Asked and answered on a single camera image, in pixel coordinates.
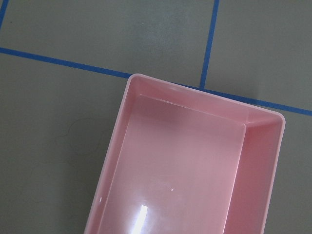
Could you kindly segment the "pink plastic bin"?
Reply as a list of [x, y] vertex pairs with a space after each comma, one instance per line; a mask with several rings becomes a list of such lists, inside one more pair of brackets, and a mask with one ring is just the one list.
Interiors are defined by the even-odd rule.
[[85, 233], [263, 233], [284, 129], [278, 112], [130, 76]]

